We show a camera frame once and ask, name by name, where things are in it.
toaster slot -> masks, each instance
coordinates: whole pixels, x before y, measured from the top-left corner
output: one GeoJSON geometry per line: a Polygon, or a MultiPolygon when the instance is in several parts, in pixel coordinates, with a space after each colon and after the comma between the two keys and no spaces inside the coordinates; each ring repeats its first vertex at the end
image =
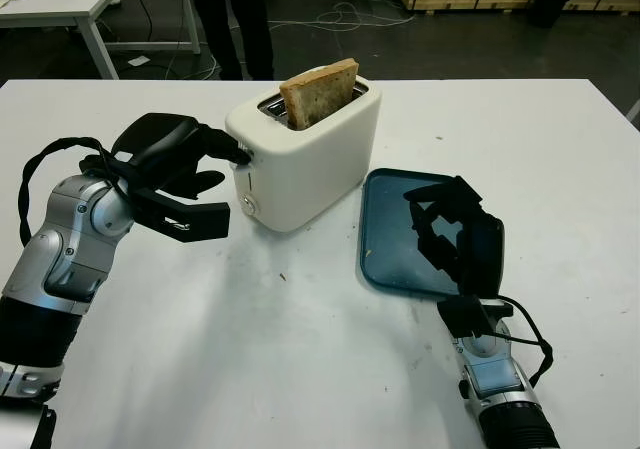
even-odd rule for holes
{"type": "MultiPolygon", "coordinates": [[[[356,81],[353,87],[353,94],[351,101],[355,101],[357,98],[365,94],[369,88],[364,84],[356,81]]],[[[276,94],[269,99],[262,101],[258,104],[258,110],[269,117],[272,117],[280,124],[287,126],[291,130],[295,130],[293,126],[289,124],[289,117],[287,116],[287,108],[284,104],[284,99],[280,94],[276,94]]]]}

toaster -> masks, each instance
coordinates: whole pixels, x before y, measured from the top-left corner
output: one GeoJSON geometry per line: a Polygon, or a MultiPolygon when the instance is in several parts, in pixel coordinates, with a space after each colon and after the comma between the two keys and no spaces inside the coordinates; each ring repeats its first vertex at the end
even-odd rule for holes
{"type": "Polygon", "coordinates": [[[357,186],[369,170],[380,100],[358,76],[351,102],[304,130],[289,125],[278,87],[231,111],[226,130],[251,155],[233,166],[243,212],[293,231],[357,186]]]}

plastic tray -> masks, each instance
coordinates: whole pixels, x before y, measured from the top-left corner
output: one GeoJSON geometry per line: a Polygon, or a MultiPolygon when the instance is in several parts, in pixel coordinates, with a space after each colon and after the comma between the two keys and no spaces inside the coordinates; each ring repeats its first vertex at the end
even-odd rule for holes
{"type": "MultiPolygon", "coordinates": [[[[458,294],[444,271],[435,269],[418,251],[418,235],[411,228],[409,203],[403,194],[437,184],[449,176],[376,169],[364,184],[360,218],[360,267],[376,288],[393,292],[458,294]]],[[[434,230],[454,244],[462,225],[438,218],[434,230]]]]}

blue tray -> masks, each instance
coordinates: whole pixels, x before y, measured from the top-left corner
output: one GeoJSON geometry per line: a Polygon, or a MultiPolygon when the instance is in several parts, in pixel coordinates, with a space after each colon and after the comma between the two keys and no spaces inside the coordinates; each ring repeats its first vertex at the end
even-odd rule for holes
{"type": "MultiPolygon", "coordinates": [[[[438,184],[451,177],[421,172],[376,169],[364,184],[360,218],[360,267],[376,288],[393,292],[458,294],[458,287],[444,271],[435,269],[418,252],[418,235],[411,229],[409,203],[403,194],[438,184]]],[[[453,244],[462,229],[436,219],[434,230],[453,244]]]]}

robotic arm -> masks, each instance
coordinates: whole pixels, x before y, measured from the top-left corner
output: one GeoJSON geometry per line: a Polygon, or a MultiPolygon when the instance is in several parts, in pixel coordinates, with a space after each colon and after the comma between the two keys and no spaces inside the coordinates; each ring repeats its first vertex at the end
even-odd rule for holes
{"type": "Polygon", "coordinates": [[[458,284],[460,296],[438,303],[462,367],[460,395],[469,402],[490,449],[558,448],[533,387],[551,367],[551,346],[527,311],[498,295],[502,279],[504,226],[480,207],[482,198],[461,177],[407,192],[418,250],[458,284]],[[454,245],[433,230],[433,222],[461,222],[454,245]],[[525,316],[536,341],[512,337],[502,320],[513,306],[525,316]],[[544,360],[528,379],[511,357],[511,343],[540,346],[544,360]]]}
{"type": "Polygon", "coordinates": [[[0,298],[0,434],[12,437],[3,448],[50,447],[56,416],[44,403],[58,389],[82,316],[134,222],[182,242],[227,236],[226,203],[184,205],[155,192],[197,199],[222,182],[219,172],[197,172],[205,155],[250,160],[223,131],[185,116],[147,114],[111,153],[90,138],[68,139],[27,163],[18,204],[25,248],[0,298]],[[85,158],[81,175],[53,189],[44,224],[31,237],[29,179],[47,154],[72,145],[94,147],[100,155],[85,158]],[[119,153],[131,158],[118,160],[119,153]]]}

